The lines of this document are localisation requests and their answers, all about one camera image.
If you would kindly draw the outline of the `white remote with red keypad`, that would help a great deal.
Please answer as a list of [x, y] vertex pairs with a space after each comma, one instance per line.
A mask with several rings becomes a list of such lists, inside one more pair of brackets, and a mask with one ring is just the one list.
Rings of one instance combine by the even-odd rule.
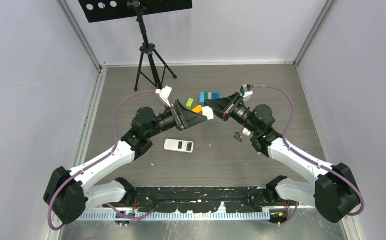
[[164, 142], [164, 150], [180, 153], [192, 153], [194, 150], [194, 143], [187, 140], [166, 139]]

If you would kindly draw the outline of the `white battery cover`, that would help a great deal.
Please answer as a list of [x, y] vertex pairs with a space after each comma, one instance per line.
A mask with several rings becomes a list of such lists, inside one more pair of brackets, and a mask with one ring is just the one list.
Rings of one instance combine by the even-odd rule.
[[214, 119], [214, 111], [209, 106], [202, 108], [202, 115], [205, 116], [208, 121]]

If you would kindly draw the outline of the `white air conditioner remote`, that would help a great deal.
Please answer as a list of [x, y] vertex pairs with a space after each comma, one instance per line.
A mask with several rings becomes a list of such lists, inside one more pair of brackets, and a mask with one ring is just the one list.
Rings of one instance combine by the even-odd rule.
[[244, 128], [242, 134], [246, 137], [249, 137], [251, 135], [251, 131], [249, 131], [247, 128]]

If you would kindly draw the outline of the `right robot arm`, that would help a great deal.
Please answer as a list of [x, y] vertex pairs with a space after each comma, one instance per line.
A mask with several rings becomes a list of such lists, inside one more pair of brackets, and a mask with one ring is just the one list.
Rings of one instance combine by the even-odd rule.
[[250, 141], [257, 152], [283, 163], [306, 179], [298, 182], [280, 176], [273, 180], [267, 184], [269, 203], [280, 205], [290, 200], [308, 205], [331, 223], [362, 213], [365, 201], [351, 169], [344, 163], [333, 165], [296, 148], [273, 128], [275, 118], [270, 106], [260, 104], [251, 110], [238, 92], [225, 98], [206, 99], [204, 105], [221, 120], [233, 119], [250, 131]]

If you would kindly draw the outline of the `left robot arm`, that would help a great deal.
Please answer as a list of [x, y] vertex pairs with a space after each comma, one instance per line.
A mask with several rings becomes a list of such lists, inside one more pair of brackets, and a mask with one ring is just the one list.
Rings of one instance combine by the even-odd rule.
[[109, 203], [129, 207], [135, 199], [134, 190], [124, 178], [103, 185], [97, 183], [143, 156], [153, 145], [152, 137], [172, 128], [187, 130], [213, 118], [214, 112], [210, 107], [205, 106], [201, 113], [197, 113], [178, 100], [159, 115], [150, 107], [139, 108], [131, 129], [124, 136], [116, 137], [110, 149], [87, 163], [71, 169], [61, 166], [53, 171], [43, 196], [48, 205], [50, 228], [54, 231], [60, 229], [54, 226], [52, 215], [56, 215], [62, 225], [69, 225], [90, 208]]

